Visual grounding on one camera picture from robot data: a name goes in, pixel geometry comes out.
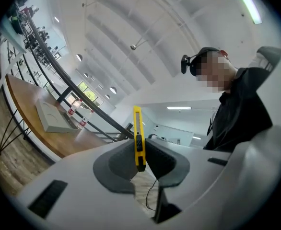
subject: ear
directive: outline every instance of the ear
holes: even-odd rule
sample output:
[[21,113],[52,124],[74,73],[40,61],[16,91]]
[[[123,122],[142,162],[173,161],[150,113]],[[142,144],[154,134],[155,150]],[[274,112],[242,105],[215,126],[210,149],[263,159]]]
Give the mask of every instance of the ear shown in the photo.
[[224,56],[226,59],[228,59],[228,53],[224,50],[221,50],[220,53],[222,54],[222,56]]

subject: white table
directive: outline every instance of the white table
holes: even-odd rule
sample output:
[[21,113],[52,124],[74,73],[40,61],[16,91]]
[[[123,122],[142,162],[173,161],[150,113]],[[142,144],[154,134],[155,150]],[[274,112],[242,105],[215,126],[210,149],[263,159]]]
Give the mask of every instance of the white table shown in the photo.
[[26,54],[26,49],[24,47],[23,37],[20,34],[17,34],[12,27],[11,21],[4,16],[0,22],[0,32],[2,34],[2,39],[0,41],[0,47],[4,43],[5,39],[7,39],[14,47],[17,49],[18,54],[16,57],[11,61],[9,66],[5,69],[2,77],[0,79],[0,89],[5,81],[6,74],[12,69],[13,65],[20,59],[23,54]]

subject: window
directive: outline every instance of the window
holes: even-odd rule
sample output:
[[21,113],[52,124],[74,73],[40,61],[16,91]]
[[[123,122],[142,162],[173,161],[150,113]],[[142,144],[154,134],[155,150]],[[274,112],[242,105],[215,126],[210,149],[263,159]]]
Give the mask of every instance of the window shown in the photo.
[[[80,83],[78,88],[90,99],[96,106],[101,106],[103,104],[103,100],[101,100],[95,92],[93,92],[84,82]],[[79,98],[74,92],[71,92],[67,97],[66,100],[73,105]],[[89,109],[88,105],[82,102],[81,107]]]

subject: wooden tabletop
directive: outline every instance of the wooden tabletop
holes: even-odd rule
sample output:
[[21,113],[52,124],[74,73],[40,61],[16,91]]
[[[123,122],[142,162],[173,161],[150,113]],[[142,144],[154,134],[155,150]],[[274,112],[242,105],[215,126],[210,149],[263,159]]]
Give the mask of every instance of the wooden tabletop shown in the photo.
[[107,144],[86,128],[76,133],[45,132],[35,106],[38,99],[56,106],[60,111],[65,112],[64,108],[43,88],[10,74],[6,75],[6,82],[18,112],[25,123],[37,138],[59,157],[64,158],[79,151]]

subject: desk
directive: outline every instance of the desk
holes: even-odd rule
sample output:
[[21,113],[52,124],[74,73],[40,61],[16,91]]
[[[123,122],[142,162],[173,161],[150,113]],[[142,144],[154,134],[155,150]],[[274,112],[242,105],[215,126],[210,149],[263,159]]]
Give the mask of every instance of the desk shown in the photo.
[[14,104],[21,117],[36,135],[52,152],[61,158],[79,151],[100,147],[107,144],[91,131],[83,128],[76,133],[48,133],[40,122],[35,103],[38,99],[65,111],[57,100],[45,89],[32,85],[10,74],[6,75],[6,82]]
[[6,68],[4,73],[2,74],[2,77],[0,79],[0,89],[5,81],[5,75],[9,73],[9,71],[12,69],[13,65],[16,64],[16,62],[20,59],[22,54],[26,54],[26,49],[24,47],[22,35],[17,34],[12,27],[11,21],[7,18],[5,15],[1,22],[0,22],[0,32],[3,36],[3,38],[0,41],[0,46],[4,41],[7,39],[17,50],[18,54],[16,57],[11,61],[9,66]]

